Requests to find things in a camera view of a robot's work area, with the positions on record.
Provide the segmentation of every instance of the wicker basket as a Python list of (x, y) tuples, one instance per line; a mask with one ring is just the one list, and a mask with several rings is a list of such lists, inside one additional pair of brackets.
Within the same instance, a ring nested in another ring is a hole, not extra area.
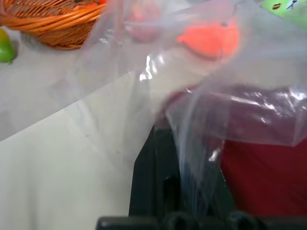
[(78, 49), (104, 4), (73, 0), (0, 0), (0, 24), (57, 49)]

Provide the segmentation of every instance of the clear plastic bag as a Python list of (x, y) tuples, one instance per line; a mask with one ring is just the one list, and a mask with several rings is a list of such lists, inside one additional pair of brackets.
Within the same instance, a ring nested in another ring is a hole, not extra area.
[[(306, 39), (253, 1), (113, 0), (72, 79), (84, 95), (110, 89), (114, 119), (88, 104), (110, 154), (120, 153), (129, 167), (166, 98), (185, 89), (164, 109), (176, 136), (184, 197), (193, 215), (203, 214), (225, 139), (295, 145), (305, 138)], [(276, 135), (266, 135), (266, 127)]]

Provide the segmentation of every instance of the orange object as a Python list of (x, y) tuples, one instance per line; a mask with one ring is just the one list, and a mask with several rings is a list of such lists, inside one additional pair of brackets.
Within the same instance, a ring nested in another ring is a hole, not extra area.
[(221, 22), (199, 22), (186, 28), (185, 33), (177, 38), (194, 52), (210, 57), (230, 56), (238, 49), (240, 34), (234, 21), (229, 24)]
[(106, 6), (95, 2), (0, 0), (0, 24), (53, 48), (78, 49)]

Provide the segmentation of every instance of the red fabric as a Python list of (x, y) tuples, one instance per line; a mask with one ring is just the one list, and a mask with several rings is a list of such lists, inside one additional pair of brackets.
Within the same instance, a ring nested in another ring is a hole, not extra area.
[(226, 141), (222, 171), (239, 209), (307, 215), (307, 140), (296, 147)]

